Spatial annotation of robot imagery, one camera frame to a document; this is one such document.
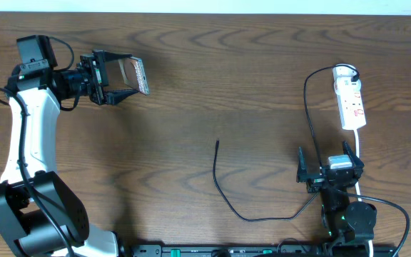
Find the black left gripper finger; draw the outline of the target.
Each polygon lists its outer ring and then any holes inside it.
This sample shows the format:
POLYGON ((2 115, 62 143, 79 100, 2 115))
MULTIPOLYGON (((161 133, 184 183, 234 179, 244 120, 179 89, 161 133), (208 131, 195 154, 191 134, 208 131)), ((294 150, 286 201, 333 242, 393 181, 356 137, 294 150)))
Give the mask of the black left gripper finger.
POLYGON ((104 51, 103 59, 104 61, 117 61, 120 59, 131 58, 132 54, 117 54, 110 51, 104 51))
POLYGON ((123 100, 128 98, 129 96, 132 96, 134 94, 137 94, 138 91, 135 89, 121 89, 121 90, 115 90, 115 91, 107 91, 104 94, 104 98, 106 100, 107 105, 117 105, 121 103, 123 100))

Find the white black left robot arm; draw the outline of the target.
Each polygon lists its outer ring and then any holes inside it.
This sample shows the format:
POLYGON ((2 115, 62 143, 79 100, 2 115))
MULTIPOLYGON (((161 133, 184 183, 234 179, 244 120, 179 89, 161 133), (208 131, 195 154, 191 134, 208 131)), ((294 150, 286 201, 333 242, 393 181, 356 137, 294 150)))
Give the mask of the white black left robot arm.
POLYGON ((1 89, 12 127, 0 178, 0 235, 15 256, 124 256, 117 234, 92 225, 59 177, 56 125, 67 99, 78 103, 86 96, 99 106, 115 106, 149 94, 143 62, 95 50, 59 68, 52 41, 45 35, 18 39, 21 63, 1 89))

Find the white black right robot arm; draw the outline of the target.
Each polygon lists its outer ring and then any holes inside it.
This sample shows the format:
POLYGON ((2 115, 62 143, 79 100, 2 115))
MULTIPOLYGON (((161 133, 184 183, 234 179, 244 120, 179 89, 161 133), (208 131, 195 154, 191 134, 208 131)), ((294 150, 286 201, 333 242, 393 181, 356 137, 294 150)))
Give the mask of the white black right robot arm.
POLYGON ((351 201, 347 190, 355 186, 363 173, 364 163, 347 142, 343 154, 331 156, 317 173, 308 172, 303 151, 298 151, 296 181, 305 183, 308 193, 318 193, 322 201, 322 222, 330 232, 330 242, 323 244, 325 254, 344 253, 352 247, 368 254, 368 242, 374 238, 377 210, 363 201, 351 201))

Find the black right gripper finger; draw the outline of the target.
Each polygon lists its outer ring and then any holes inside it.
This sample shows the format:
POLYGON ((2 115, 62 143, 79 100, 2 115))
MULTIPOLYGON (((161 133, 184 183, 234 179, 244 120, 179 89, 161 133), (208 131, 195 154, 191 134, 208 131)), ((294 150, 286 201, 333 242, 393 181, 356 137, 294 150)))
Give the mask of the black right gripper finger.
POLYGON ((301 147, 298 148, 298 176, 304 176, 307 173, 307 166, 305 163, 305 157, 301 147))
POLYGON ((347 141, 342 142, 342 149, 343 149, 343 153, 350 158, 353 168, 363 168, 364 167, 364 163, 360 160, 359 157, 357 157, 357 155, 351 149, 347 141))

